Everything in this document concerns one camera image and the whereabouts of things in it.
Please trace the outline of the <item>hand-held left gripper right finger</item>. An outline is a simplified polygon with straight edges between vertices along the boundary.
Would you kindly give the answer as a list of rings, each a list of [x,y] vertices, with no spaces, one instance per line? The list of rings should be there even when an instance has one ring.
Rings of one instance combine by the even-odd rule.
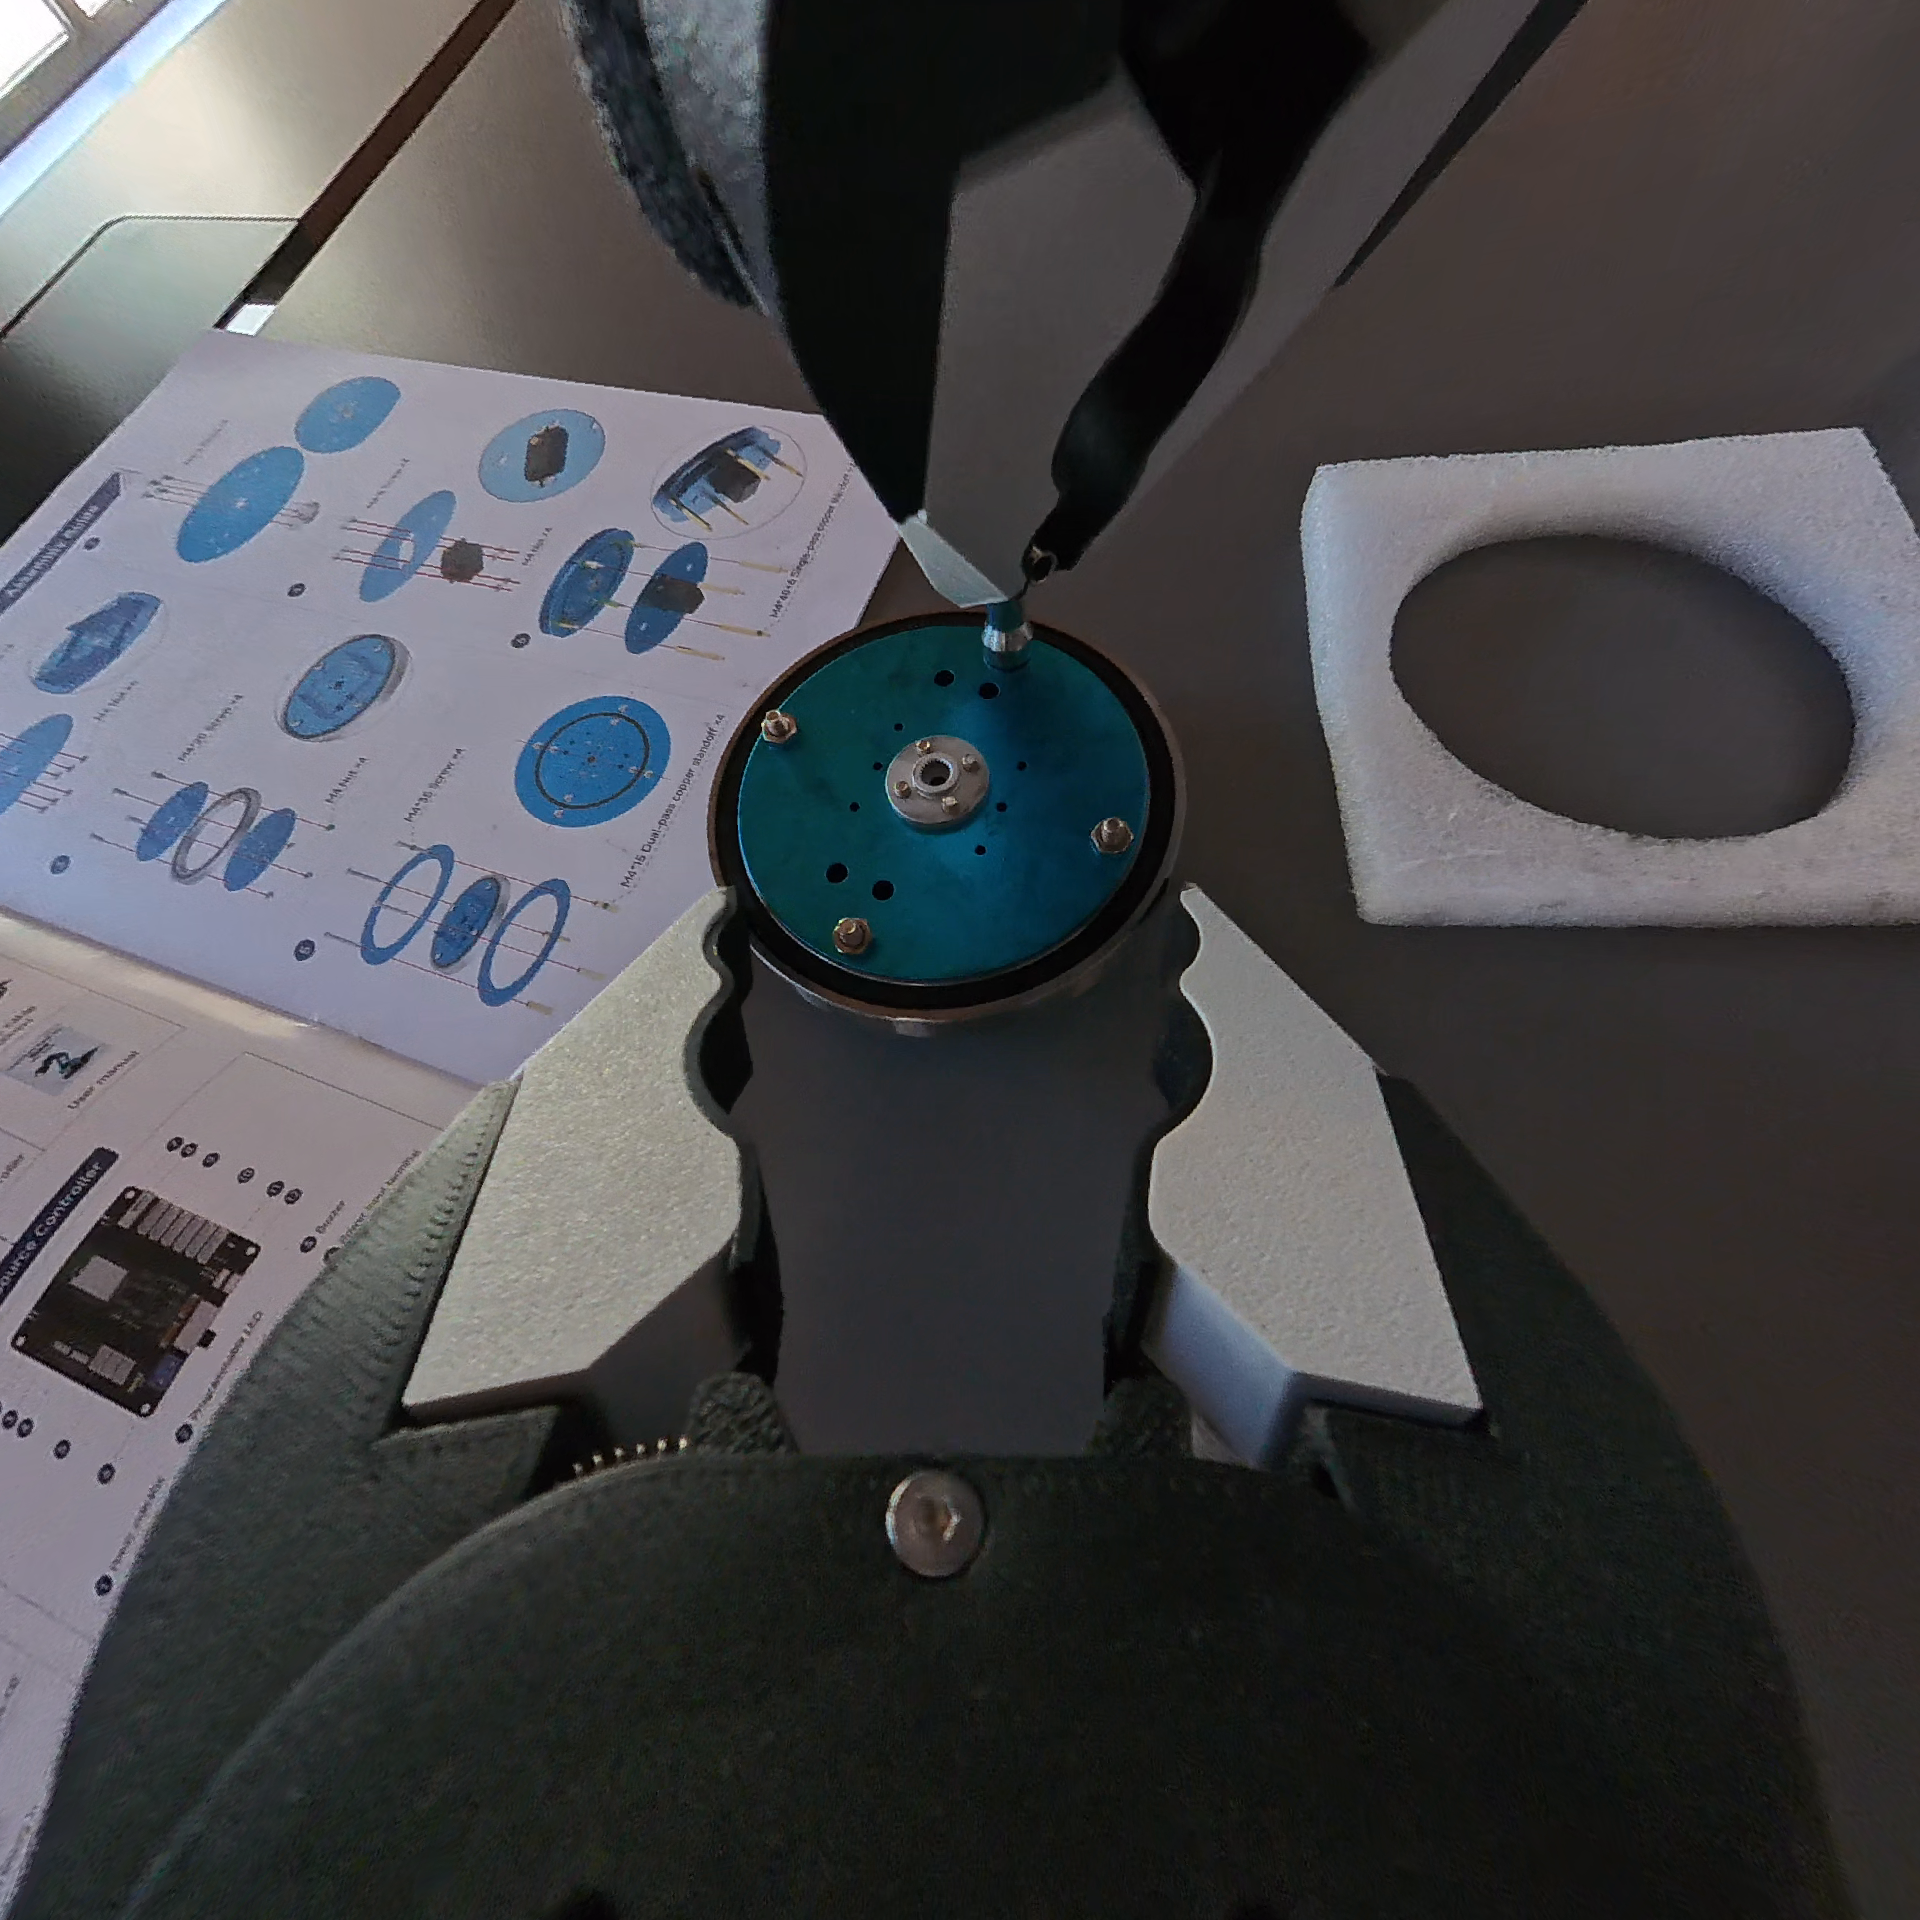
[[[1309,1401],[1437,1424],[1480,1411],[1370,1055],[1188,883],[1184,1007],[1208,1077],[1155,1147],[1167,1262],[1143,1343],[1232,1456],[1274,1465]]]

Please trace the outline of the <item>open instruction booklet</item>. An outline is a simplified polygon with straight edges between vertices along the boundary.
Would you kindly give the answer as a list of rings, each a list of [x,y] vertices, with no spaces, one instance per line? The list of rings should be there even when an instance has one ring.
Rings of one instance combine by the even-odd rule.
[[[815,415],[227,334],[4,542],[4,1846],[230,1378],[894,547]]]

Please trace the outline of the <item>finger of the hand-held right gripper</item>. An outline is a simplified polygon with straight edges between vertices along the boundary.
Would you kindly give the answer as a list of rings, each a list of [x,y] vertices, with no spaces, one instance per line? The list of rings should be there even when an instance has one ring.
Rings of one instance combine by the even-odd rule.
[[[1043,581],[1258,376],[1571,22],[1565,2],[1126,5],[1120,64],[1196,192],[1051,454]]]
[[[949,192],[779,192],[778,304],[807,389],[935,590],[996,583],[920,519],[938,395]]]

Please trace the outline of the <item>blue round metal turntable disc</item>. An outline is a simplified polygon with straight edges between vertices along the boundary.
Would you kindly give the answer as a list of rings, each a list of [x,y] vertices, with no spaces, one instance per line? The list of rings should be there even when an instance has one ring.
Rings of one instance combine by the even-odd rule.
[[[811,992],[947,1018],[1088,969],[1160,887],[1184,790],[1160,707],[1037,626],[992,665],[973,614],[855,631],[792,663],[726,747],[710,861]]]

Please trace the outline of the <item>adjoining black desk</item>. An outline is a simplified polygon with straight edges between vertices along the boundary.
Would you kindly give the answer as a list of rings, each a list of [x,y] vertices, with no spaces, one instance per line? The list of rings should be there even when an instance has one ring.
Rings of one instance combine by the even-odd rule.
[[[189,6],[196,29],[67,151],[6,159],[4,321],[115,216],[295,221],[207,326],[35,321],[4,339],[6,534],[206,328],[290,288],[506,13],[468,2]]]

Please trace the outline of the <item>white foam packing frame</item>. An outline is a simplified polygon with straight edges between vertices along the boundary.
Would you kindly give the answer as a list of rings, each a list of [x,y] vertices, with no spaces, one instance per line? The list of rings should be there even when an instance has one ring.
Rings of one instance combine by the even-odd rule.
[[[1837,659],[1856,744],[1789,827],[1652,838],[1517,800],[1406,704],[1389,639],[1451,558],[1527,536],[1656,544],[1730,571]],[[1373,923],[1915,923],[1917,545],[1852,424],[1325,464],[1302,502],[1312,673],[1360,913]]]

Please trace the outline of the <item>small silver standoff screw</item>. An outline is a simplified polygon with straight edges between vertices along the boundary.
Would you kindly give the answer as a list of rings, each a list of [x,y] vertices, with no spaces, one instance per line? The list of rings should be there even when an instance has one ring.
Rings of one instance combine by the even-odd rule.
[[[1034,627],[1024,609],[1024,598],[1029,586],[1043,583],[1055,565],[1059,558],[1037,539],[1027,545],[1020,590],[982,609],[980,647],[988,665],[996,670],[1018,670],[1024,665],[1027,648],[1034,642]]]

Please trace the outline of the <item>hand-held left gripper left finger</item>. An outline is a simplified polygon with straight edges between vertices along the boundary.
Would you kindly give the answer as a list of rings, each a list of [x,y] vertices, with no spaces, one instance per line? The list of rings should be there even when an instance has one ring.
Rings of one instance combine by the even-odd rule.
[[[402,1391],[421,1418],[572,1401],[680,1418],[778,1367],[781,1293],[752,1151],[744,927],[710,888],[519,1070]]]

